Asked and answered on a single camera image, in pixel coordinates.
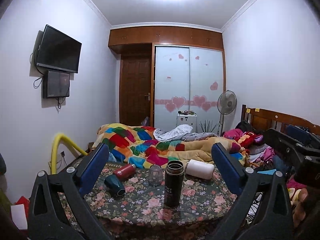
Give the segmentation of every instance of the ceiling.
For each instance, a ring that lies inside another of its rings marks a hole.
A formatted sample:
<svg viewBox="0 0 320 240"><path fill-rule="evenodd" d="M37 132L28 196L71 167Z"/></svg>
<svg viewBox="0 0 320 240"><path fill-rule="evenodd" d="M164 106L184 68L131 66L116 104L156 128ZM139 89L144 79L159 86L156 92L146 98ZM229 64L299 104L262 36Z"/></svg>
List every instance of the ceiling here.
<svg viewBox="0 0 320 240"><path fill-rule="evenodd" d="M248 0L92 0L111 25L174 22L221 29Z"/></svg>

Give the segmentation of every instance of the white cylindrical container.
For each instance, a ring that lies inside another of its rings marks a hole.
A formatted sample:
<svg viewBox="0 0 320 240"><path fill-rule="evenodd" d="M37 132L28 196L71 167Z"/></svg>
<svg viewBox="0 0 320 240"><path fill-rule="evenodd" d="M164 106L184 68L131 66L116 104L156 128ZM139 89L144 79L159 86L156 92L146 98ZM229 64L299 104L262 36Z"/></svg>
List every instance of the white cylindrical container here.
<svg viewBox="0 0 320 240"><path fill-rule="evenodd" d="M188 161L186 165L186 174L201 179L211 179L214 172L214 165L196 160Z"/></svg>

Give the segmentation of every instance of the multicolored quilt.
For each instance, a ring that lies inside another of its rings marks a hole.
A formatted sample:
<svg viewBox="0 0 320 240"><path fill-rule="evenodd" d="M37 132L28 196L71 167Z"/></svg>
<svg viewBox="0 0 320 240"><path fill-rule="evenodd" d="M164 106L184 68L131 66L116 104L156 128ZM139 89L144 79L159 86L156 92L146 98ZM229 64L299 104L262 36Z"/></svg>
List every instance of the multicolored quilt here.
<svg viewBox="0 0 320 240"><path fill-rule="evenodd" d="M184 164L191 159L212 162L211 148L217 142L230 153L244 151L236 141L223 137L209 137L192 142L159 142L153 137L154 130L149 126L106 124L98 130L97 140L92 148L103 142L118 161L135 164L137 168L150 168L153 164L165 168L171 160L181 160Z"/></svg>

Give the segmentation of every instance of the black thermos bottle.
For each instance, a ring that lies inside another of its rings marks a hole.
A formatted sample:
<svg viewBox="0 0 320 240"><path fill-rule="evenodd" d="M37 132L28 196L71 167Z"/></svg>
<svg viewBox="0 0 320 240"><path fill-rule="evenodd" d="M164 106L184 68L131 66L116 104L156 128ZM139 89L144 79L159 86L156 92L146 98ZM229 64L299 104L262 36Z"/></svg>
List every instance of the black thermos bottle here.
<svg viewBox="0 0 320 240"><path fill-rule="evenodd" d="M164 204L176 207L180 204L184 168L181 161L169 161L165 168Z"/></svg>

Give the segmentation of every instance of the floral tablecloth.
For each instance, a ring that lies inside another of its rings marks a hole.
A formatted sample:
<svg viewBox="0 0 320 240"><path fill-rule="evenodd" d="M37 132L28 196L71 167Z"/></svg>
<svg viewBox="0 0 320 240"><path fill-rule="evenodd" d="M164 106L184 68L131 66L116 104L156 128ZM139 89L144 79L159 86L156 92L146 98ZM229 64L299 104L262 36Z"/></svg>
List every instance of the floral tablecloth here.
<svg viewBox="0 0 320 240"><path fill-rule="evenodd" d="M204 239L236 199L217 169L211 181L186 175L180 206L174 209L164 207L164 181L159 187L150 187L145 169L138 169L124 183L126 194L115 199L104 179L120 166L106 163L92 192L84 196L92 212L116 239ZM60 199L70 223L80 230L63 194Z"/></svg>

